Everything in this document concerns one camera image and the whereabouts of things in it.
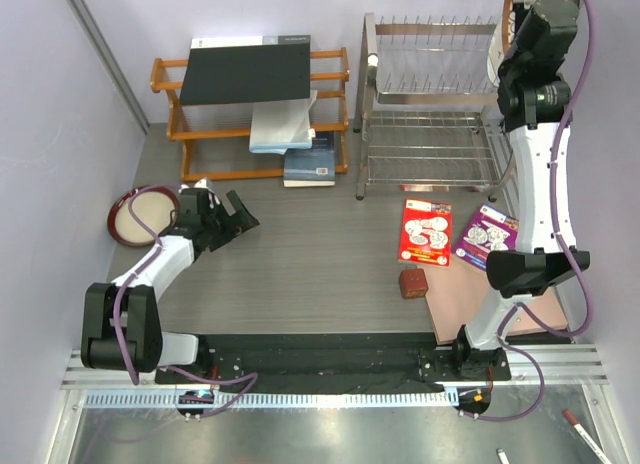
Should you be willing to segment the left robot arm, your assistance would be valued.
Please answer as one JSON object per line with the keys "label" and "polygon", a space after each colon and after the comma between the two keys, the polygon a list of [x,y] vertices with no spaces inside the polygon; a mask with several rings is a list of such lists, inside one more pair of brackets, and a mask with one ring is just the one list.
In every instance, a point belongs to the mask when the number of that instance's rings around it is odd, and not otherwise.
{"label": "left robot arm", "polygon": [[178,367],[190,382],[205,381],[213,359],[204,339],[194,334],[164,332],[158,302],[173,281],[201,254],[223,247],[259,225],[236,191],[226,198],[229,212],[203,178],[183,185],[173,196],[177,209],[161,231],[153,230],[134,210],[142,195],[159,185],[134,191],[128,201],[130,215],[153,239],[151,250],[134,267],[109,283],[88,287],[84,300],[80,358],[84,367],[126,371],[133,384],[139,375],[158,368]]}

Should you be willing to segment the white watermelon plate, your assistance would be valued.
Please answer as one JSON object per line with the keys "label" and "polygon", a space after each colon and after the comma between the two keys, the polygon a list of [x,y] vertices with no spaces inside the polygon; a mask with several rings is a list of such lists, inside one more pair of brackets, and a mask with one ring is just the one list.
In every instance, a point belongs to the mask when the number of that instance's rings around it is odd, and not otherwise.
{"label": "white watermelon plate", "polygon": [[502,23],[496,24],[493,35],[490,40],[487,53],[486,71],[487,77],[494,87],[499,86],[498,69],[504,58],[504,49],[502,43]]}

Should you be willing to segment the brown floral pattern plate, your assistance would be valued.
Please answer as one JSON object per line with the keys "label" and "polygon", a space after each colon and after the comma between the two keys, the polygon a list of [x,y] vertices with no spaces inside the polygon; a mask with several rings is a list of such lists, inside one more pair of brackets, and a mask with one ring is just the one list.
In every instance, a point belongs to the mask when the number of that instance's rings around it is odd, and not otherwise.
{"label": "brown floral pattern plate", "polygon": [[503,0],[502,17],[501,17],[501,45],[502,52],[506,53],[515,36],[516,11],[517,4],[523,4],[524,0]]}

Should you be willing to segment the red rimmed cream plate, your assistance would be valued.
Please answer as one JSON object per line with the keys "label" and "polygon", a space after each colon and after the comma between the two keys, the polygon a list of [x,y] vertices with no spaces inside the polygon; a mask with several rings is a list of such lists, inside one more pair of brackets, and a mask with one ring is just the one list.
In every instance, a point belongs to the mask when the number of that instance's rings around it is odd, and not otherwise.
{"label": "red rimmed cream plate", "polygon": [[135,197],[140,190],[142,187],[122,195],[111,206],[107,217],[111,237],[129,247],[143,247],[155,240],[139,220],[154,234],[160,235],[175,222],[179,208],[177,195],[168,187],[159,186]]}

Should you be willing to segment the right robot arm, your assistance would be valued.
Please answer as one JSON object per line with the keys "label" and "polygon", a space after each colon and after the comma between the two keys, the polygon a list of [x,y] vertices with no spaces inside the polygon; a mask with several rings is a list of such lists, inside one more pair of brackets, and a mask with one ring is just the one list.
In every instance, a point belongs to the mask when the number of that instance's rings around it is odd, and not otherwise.
{"label": "right robot arm", "polygon": [[519,230],[514,249],[490,252],[480,310],[452,345],[457,377],[478,380],[502,363],[502,338],[519,310],[590,265],[576,247],[566,152],[572,90],[559,69],[577,34],[572,0],[526,0],[526,14],[497,69],[498,105],[515,157]]}

